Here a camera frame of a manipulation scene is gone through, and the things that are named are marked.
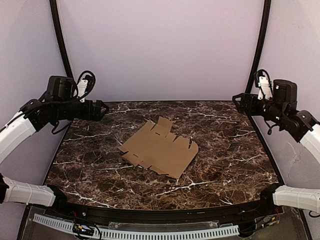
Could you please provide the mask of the brown cardboard box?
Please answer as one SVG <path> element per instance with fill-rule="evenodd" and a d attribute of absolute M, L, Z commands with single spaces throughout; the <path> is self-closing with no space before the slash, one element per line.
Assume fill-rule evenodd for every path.
<path fill-rule="evenodd" d="M 198 144 L 171 132 L 173 122 L 159 117 L 157 123 L 146 122 L 118 147 L 122 158 L 159 175 L 179 179 L 199 151 Z"/>

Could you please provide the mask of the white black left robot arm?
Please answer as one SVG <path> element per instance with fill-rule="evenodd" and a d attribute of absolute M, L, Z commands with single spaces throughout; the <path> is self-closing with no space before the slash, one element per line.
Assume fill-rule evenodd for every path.
<path fill-rule="evenodd" d="M 108 106 L 101 100 L 86 97 L 96 84 L 95 75 L 85 70 L 78 80 L 53 75 L 46 91 L 38 99 L 24 104 L 0 130 L 0 160 L 3 162 L 22 142 L 51 124 L 52 134 L 63 131 L 60 121 L 75 119 L 101 121 Z M 67 202 L 66 195 L 53 185 L 34 185 L 0 176 L 0 202 L 41 205 L 60 208 Z"/>

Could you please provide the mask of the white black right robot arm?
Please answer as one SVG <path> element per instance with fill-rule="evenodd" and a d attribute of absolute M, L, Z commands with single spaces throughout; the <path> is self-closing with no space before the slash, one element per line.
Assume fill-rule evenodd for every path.
<path fill-rule="evenodd" d="M 297 110 L 298 86 L 284 79 L 269 82 L 259 77 L 258 94 L 240 93 L 232 97 L 239 113 L 261 116 L 271 121 L 280 131 L 307 149 L 316 160 L 320 159 L 320 122 L 307 110 Z M 273 183 L 260 193 L 259 211 L 266 214 L 276 206 L 294 207 L 315 213 L 320 211 L 319 189 L 289 187 Z"/>

